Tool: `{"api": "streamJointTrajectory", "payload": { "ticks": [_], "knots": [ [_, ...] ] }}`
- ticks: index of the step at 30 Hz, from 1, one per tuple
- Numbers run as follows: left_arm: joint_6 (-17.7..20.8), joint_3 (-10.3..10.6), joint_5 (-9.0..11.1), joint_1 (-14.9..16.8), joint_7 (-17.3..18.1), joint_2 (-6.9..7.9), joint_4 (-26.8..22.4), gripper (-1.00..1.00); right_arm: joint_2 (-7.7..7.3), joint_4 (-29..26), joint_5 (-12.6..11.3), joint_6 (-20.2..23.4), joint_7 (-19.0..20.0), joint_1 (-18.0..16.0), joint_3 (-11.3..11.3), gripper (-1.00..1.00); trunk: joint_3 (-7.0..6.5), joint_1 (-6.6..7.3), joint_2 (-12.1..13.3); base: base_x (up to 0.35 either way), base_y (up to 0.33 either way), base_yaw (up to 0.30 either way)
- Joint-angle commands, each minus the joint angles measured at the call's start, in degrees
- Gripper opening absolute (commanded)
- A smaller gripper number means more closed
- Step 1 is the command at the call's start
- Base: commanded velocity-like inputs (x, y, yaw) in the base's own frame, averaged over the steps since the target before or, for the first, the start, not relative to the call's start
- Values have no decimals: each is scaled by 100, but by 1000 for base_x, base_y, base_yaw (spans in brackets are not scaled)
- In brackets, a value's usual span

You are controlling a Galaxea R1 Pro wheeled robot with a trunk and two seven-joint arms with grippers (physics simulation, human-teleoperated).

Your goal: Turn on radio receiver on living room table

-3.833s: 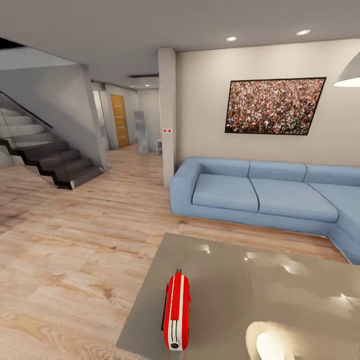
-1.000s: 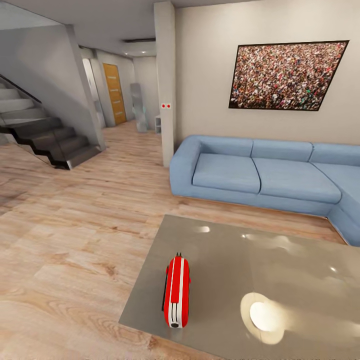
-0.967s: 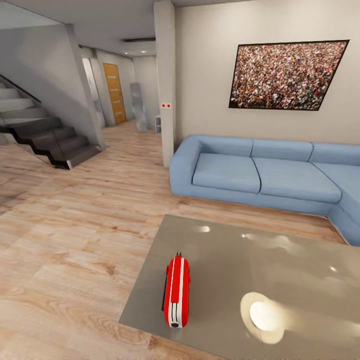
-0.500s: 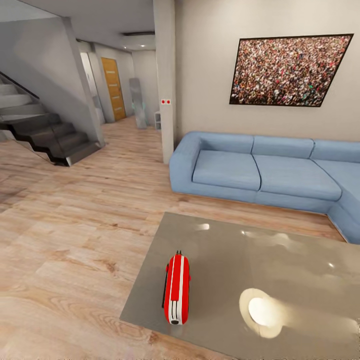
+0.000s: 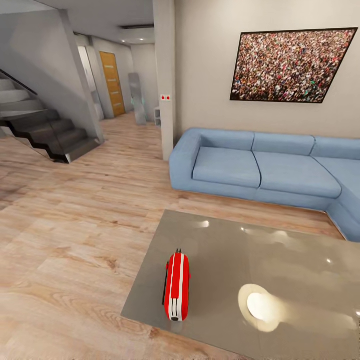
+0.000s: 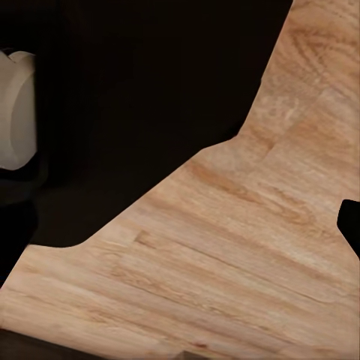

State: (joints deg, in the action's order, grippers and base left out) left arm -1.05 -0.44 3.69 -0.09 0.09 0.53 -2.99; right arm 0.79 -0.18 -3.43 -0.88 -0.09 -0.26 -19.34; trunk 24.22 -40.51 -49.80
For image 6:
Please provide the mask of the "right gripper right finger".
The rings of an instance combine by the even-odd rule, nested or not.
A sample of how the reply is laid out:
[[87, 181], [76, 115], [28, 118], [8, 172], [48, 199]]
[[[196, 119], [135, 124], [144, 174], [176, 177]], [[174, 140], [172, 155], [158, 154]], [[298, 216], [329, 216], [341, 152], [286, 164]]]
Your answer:
[[360, 202], [345, 199], [337, 217], [337, 227], [360, 258]]

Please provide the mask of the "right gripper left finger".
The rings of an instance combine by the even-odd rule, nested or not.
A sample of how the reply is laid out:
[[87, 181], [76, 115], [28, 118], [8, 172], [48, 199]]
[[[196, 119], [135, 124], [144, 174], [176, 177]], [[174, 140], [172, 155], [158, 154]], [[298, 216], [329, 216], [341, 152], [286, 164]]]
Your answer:
[[30, 199], [0, 208], [0, 287], [37, 228], [38, 216]]

